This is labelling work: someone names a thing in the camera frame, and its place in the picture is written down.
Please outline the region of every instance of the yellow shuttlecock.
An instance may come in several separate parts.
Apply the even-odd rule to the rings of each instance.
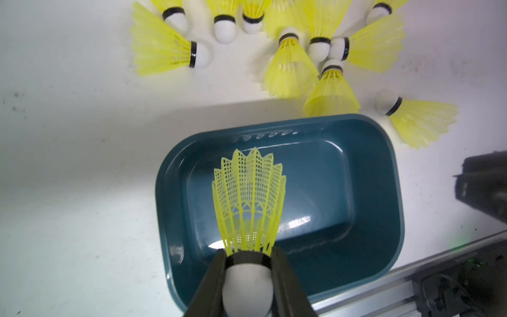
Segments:
[[[270,0],[241,0],[243,6],[243,29],[247,34],[255,34],[262,28],[264,11]]]
[[[264,87],[280,99],[299,98],[318,82],[318,70],[299,44],[296,29],[288,27],[279,36],[278,51],[264,76]]]
[[[270,38],[276,38],[286,27],[305,31],[303,8],[300,0],[272,0],[266,8],[264,31]]]
[[[152,0],[152,3],[162,13],[162,19],[179,33],[185,35],[189,30],[189,24],[183,0]]]
[[[329,57],[348,60],[374,72],[385,72],[403,49],[403,20],[397,14],[368,25],[350,38],[333,38]]]
[[[271,255],[285,199],[282,164],[273,165],[273,154],[262,157],[256,148],[248,156],[236,150],[214,174],[213,202],[227,255]]]
[[[306,0],[303,10],[310,33],[308,55],[320,63],[329,54],[331,37],[340,26],[352,0]]]
[[[336,59],[322,67],[322,77],[303,107],[306,117],[358,114],[361,105],[343,77],[343,65]]]
[[[210,52],[205,45],[187,41],[139,3],[134,2],[133,6],[134,26],[130,32],[134,37],[132,49],[139,75],[163,73],[184,66],[208,66]]]
[[[239,0],[206,0],[213,14],[216,39],[229,44],[236,38],[236,12]]]
[[[374,0],[373,8],[366,18],[366,24],[370,25],[392,14],[407,3],[407,1],[408,0]]]
[[[427,147],[449,132],[458,107],[449,103],[404,100],[389,90],[376,96],[377,110],[391,119],[400,137],[411,148]]]

